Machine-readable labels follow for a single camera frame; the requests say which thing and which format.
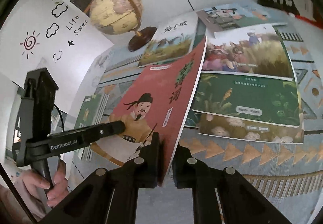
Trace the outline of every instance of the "black hat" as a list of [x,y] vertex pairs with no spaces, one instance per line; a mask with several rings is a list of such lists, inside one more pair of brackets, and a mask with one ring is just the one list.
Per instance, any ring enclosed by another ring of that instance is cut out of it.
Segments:
[[130,105],[128,109],[130,109],[133,105],[135,104],[139,104],[139,103],[142,103],[142,102],[149,102],[149,103],[152,103],[152,97],[151,97],[151,94],[150,93],[145,93],[143,94],[138,101],[134,101],[134,102],[131,102],[131,103],[128,103],[128,104],[124,104],[124,105]]

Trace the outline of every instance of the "spiral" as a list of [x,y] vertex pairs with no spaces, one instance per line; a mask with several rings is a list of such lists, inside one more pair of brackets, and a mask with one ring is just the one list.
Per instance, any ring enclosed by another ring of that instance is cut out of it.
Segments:
[[34,36],[26,37],[25,42],[24,42],[24,47],[26,50],[33,49],[35,44],[36,44],[36,37],[34,37]]

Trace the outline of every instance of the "globe stand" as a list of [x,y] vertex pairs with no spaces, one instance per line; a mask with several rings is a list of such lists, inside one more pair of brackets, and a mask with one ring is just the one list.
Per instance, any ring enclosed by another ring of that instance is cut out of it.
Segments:
[[157,28],[148,26],[141,31],[135,31],[136,35],[131,38],[128,44],[128,49],[130,52],[136,51],[148,44],[151,38],[154,36]]

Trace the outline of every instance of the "red book cover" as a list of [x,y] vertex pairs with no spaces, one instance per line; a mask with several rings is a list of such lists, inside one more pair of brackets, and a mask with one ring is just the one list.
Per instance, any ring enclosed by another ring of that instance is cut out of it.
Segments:
[[206,38],[173,63],[147,66],[109,117],[110,122],[123,121],[126,130],[100,139],[92,150],[123,165],[139,155],[140,147],[150,144],[152,132],[158,132],[163,143],[163,181],[194,97],[205,48]]

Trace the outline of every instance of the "finger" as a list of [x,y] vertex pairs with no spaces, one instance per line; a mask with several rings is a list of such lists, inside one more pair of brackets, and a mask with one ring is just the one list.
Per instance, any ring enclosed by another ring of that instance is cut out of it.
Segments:
[[23,173],[22,180],[24,184],[27,186],[35,185],[37,187],[41,188],[50,188],[49,182],[43,178],[41,175],[38,173],[32,171],[32,170],[27,170]]
[[49,200],[47,205],[49,207],[55,207],[59,202],[61,202],[68,195],[68,190],[65,189],[62,194],[60,194],[57,198]]
[[55,199],[59,197],[63,191],[67,188],[68,181],[66,178],[62,180],[59,184],[56,184],[48,193],[47,193],[47,198],[48,200]]
[[60,160],[58,163],[57,171],[54,175],[54,183],[59,184],[61,181],[64,180],[66,174],[66,164],[63,160]]

